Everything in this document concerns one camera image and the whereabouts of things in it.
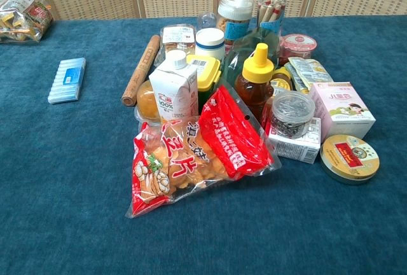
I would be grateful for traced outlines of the round gold tin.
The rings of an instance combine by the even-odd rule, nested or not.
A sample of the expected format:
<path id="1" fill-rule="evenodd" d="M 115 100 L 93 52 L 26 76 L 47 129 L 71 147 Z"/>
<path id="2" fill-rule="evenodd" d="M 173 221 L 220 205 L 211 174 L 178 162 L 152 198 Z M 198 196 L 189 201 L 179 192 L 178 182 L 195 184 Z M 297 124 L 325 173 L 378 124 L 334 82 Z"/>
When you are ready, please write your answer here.
<path id="1" fill-rule="evenodd" d="M 354 136 L 329 136 L 320 149 L 321 165 L 333 179 L 349 185 L 368 182 L 377 173 L 380 159 L 367 142 Z"/>

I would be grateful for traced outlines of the pink white medicine box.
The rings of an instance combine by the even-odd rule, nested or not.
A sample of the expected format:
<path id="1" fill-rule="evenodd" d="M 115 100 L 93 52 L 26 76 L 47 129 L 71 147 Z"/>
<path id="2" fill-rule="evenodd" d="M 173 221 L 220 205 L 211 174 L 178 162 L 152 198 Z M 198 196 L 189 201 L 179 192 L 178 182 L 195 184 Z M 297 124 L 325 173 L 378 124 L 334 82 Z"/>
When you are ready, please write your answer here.
<path id="1" fill-rule="evenodd" d="M 337 134 L 364 138 L 376 119 L 349 82 L 314 83 L 309 96 L 321 120 L 321 140 Z"/>

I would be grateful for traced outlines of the small honey jar yellow lid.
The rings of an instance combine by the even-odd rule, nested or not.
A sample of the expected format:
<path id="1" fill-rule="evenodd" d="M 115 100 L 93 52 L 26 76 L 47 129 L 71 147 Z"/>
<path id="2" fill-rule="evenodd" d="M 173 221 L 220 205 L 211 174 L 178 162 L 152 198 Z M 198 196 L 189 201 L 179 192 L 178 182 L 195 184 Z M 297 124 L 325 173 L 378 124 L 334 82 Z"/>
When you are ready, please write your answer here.
<path id="1" fill-rule="evenodd" d="M 272 74 L 270 85 L 273 87 L 272 97 L 275 97 L 281 92 L 292 90 L 291 74 L 285 67 L 276 69 Z"/>

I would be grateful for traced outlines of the yellow lid food container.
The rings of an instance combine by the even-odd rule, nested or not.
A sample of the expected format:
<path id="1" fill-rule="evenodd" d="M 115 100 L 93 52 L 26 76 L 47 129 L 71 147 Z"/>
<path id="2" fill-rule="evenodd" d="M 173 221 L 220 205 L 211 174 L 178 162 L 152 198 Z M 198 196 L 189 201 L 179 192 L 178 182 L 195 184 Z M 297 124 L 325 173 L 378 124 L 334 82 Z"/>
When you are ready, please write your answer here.
<path id="1" fill-rule="evenodd" d="M 221 70 L 220 60 L 204 55 L 187 55 L 188 64 L 197 67 L 198 112 L 201 113 L 204 104 L 212 95 L 215 84 L 219 81 Z"/>

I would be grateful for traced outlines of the small white carton box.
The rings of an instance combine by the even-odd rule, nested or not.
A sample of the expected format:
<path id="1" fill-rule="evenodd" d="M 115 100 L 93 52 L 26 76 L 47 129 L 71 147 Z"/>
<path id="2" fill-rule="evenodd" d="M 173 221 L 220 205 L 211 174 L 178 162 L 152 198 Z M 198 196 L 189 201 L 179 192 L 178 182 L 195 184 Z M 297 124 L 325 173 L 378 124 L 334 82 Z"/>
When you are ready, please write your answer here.
<path id="1" fill-rule="evenodd" d="M 268 137 L 271 139 L 275 152 L 280 157 L 313 164 L 321 148 L 321 120 L 313 118 L 308 131 L 302 137 L 288 138 L 277 135 L 271 123 L 266 124 Z"/>

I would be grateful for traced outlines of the clear empty plastic bottle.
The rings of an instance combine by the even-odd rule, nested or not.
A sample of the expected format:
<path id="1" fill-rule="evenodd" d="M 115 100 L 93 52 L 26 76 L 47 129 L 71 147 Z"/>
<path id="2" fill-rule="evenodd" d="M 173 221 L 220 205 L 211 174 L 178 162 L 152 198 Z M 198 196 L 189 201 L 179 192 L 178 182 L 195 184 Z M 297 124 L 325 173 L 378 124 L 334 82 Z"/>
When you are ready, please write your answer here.
<path id="1" fill-rule="evenodd" d="M 213 12 L 203 12 L 197 17 L 197 30 L 217 27 L 217 14 Z"/>

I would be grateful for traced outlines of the red potato chips bag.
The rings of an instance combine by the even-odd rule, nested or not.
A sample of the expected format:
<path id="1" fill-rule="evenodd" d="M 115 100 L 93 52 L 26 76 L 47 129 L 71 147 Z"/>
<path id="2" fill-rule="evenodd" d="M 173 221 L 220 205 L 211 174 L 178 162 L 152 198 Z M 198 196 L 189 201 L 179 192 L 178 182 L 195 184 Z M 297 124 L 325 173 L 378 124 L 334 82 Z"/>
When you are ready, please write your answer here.
<path id="1" fill-rule="evenodd" d="M 134 138 L 129 218 L 230 181 L 220 158 L 201 134 L 198 117 L 143 122 Z"/>

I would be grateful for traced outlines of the white coconut drink carton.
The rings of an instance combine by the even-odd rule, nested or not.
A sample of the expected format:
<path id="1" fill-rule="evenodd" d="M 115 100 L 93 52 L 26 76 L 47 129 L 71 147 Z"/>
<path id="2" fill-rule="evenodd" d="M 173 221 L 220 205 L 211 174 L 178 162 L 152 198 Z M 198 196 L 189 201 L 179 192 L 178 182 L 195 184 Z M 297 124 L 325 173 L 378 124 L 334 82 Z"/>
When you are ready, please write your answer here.
<path id="1" fill-rule="evenodd" d="M 197 67 L 187 63 L 185 52 L 167 52 L 149 80 L 161 121 L 198 115 Z"/>

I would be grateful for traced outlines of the clear jar of pins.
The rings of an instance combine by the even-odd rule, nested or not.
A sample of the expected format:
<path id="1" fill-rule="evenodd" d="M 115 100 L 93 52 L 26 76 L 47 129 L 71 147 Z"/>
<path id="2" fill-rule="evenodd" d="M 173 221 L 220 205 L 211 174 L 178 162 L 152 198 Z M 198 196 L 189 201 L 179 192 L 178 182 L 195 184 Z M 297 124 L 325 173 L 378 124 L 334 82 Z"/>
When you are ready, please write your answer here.
<path id="1" fill-rule="evenodd" d="M 297 91 L 277 94 L 272 102 L 271 125 L 279 136 L 300 138 L 307 131 L 315 113 L 315 103 Z"/>

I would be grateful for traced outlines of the honey bottle yellow cap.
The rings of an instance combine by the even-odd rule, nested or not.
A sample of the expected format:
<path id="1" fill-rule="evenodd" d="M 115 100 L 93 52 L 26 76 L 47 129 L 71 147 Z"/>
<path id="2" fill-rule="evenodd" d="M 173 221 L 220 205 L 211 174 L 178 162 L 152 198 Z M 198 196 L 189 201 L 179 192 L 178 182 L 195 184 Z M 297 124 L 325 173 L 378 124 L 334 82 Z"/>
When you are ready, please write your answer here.
<path id="1" fill-rule="evenodd" d="M 268 58 L 268 45 L 258 43 L 253 56 L 244 61 L 242 74 L 235 80 L 235 90 L 252 114 L 261 121 L 267 100 L 273 94 L 270 86 L 273 62 Z"/>

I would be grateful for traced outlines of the instant noodle multipack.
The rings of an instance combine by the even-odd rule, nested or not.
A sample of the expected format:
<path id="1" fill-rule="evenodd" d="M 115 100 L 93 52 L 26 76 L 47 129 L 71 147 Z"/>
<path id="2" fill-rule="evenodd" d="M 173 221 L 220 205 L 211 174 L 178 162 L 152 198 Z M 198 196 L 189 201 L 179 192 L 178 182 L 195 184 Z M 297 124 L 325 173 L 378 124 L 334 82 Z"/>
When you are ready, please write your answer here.
<path id="1" fill-rule="evenodd" d="M 24 11 L 29 26 L 29 34 L 34 41 L 40 41 L 43 34 L 53 22 L 49 6 L 43 0 L 34 2 Z"/>

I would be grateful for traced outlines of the clear wrapped bread package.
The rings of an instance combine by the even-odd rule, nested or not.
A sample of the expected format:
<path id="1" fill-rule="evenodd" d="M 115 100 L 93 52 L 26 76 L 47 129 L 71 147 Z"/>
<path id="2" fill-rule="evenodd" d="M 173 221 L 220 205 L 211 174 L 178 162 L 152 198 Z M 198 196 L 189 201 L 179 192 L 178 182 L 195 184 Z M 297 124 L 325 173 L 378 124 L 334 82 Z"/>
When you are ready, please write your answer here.
<path id="1" fill-rule="evenodd" d="M 159 66 L 166 53 L 171 50 L 182 50 L 186 55 L 195 53 L 196 28 L 190 24 L 168 25 L 160 31 L 160 49 L 155 58 L 155 66 Z"/>

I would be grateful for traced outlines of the long brown biscuit box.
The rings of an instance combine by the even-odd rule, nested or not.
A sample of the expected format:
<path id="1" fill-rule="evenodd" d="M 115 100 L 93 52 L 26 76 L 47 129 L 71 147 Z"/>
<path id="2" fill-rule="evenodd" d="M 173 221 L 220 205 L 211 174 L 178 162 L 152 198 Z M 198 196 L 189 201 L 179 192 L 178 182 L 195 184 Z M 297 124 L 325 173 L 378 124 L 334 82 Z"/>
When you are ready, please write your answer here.
<path id="1" fill-rule="evenodd" d="M 144 82 L 150 67 L 152 66 L 156 54 L 160 47 L 159 35 L 153 35 L 142 54 L 140 61 L 135 68 L 133 75 L 128 81 L 127 87 L 121 97 L 121 101 L 125 106 L 135 106 L 137 102 L 137 91 Z"/>

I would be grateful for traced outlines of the pink yogurt cup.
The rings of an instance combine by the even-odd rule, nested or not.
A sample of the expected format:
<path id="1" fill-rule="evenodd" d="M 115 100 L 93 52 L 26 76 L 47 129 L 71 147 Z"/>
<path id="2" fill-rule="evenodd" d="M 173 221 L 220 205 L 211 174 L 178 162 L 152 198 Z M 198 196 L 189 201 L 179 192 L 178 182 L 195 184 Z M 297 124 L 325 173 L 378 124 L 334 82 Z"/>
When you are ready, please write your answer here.
<path id="1" fill-rule="evenodd" d="M 317 48 L 317 42 L 304 34 L 288 34 L 280 38 L 279 64 L 283 66 L 290 57 L 310 59 Z"/>

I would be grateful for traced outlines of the red dried fruit bag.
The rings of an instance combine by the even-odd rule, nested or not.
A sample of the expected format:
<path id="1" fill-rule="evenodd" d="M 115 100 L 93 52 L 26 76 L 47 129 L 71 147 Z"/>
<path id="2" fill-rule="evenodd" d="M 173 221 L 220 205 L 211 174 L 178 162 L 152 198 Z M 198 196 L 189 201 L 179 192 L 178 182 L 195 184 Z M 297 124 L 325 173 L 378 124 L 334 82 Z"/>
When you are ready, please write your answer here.
<path id="1" fill-rule="evenodd" d="M 271 140 L 229 84 L 209 97 L 198 124 L 229 179 L 262 176 L 282 167 Z"/>

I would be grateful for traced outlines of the blue table cloth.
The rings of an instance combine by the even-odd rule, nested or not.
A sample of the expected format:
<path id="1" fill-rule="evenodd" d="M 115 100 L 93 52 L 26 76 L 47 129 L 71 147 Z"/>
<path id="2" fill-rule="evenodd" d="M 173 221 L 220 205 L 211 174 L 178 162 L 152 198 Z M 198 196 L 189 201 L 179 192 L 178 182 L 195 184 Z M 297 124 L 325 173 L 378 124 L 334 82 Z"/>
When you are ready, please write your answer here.
<path id="1" fill-rule="evenodd" d="M 182 22 L 56 21 L 0 44 L 0 275 L 407 275 L 407 15 L 284 21 L 374 115 L 372 180 L 282 159 L 127 218 L 137 122 L 120 99 L 150 37 Z M 60 61 L 80 57 L 79 99 L 50 104 Z"/>

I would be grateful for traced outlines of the cookie jar white lid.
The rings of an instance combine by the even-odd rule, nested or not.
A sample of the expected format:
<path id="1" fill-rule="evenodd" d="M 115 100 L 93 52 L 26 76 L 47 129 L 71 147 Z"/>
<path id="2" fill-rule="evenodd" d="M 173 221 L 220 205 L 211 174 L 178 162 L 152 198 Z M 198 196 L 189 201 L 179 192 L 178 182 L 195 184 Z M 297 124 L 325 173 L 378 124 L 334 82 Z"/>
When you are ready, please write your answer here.
<path id="1" fill-rule="evenodd" d="M 217 28 L 224 32 L 227 52 L 235 40 L 247 34 L 252 18 L 253 0 L 219 0 L 217 8 Z"/>

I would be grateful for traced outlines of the green white drink carton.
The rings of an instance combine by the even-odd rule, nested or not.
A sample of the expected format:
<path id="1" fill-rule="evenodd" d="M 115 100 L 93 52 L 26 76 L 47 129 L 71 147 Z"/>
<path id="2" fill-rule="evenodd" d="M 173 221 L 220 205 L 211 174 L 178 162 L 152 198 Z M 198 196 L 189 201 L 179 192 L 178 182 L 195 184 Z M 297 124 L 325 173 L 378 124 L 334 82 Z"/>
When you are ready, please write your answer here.
<path id="1" fill-rule="evenodd" d="M 284 67 L 290 73 L 295 89 L 306 95 L 314 83 L 334 82 L 322 64 L 314 59 L 290 57 Z"/>

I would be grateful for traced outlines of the small blue white packet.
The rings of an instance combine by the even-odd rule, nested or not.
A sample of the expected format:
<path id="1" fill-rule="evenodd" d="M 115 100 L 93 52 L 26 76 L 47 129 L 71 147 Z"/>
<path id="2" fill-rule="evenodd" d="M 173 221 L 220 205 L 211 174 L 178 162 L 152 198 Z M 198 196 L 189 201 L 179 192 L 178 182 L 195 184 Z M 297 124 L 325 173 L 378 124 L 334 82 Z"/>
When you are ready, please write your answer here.
<path id="1" fill-rule="evenodd" d="M 84 57 L 60 61 L 50 93 L 48 102 L 57 104 L 77 101 L 86 68 Z"/>

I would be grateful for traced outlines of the orange pudding cup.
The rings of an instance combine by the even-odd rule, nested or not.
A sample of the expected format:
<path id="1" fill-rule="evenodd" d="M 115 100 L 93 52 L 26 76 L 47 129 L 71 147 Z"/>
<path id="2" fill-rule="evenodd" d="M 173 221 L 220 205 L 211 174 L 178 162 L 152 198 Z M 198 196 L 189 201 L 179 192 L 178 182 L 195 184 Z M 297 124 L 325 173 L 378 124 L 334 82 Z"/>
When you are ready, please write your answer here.
<path id="1" fill-rule="evenodd" d="M 149 80 L 145 81 L 137 91 L 137 104 L 134 115 L 138 120 L 160 122 L 160 115 L 155 100 L 152 85 Z"/>

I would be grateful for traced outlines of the clear jar of nuts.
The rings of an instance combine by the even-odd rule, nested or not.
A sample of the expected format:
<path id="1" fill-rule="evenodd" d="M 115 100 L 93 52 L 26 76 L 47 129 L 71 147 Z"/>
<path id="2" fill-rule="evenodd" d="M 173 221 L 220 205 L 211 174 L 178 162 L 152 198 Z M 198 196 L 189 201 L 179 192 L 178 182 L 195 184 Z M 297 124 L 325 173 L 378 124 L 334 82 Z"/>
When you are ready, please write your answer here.
<path id="1" fill-rule="evenodd" d="M 287 0 L 258 0 L 257 26 L 280 36 Z"/>

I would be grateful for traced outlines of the white jar blue band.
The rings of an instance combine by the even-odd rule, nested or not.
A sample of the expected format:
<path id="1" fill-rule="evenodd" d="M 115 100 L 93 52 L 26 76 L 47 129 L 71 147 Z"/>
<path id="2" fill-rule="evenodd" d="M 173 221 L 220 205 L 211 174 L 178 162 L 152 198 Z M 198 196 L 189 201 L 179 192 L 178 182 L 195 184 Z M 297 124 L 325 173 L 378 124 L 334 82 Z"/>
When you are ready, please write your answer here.
<path id="1" fill-rule="evenodd" d="M 195 54 L 222 61 L 225 56 L 224 32 L 218 28 L 200 29 L 195 36 Z"/>

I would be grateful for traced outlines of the clear snack bag white label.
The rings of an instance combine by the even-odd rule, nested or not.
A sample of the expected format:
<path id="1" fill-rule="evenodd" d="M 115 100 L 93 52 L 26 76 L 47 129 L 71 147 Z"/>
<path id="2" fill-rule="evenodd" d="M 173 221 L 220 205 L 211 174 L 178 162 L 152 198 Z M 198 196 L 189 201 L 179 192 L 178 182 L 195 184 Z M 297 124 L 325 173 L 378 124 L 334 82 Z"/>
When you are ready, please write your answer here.
<path id="1" fill-rule="evenodd" d="M 28 16 L 35 0 L 0 0 L 0 43 L 38 42 L 39 29 Z"/>

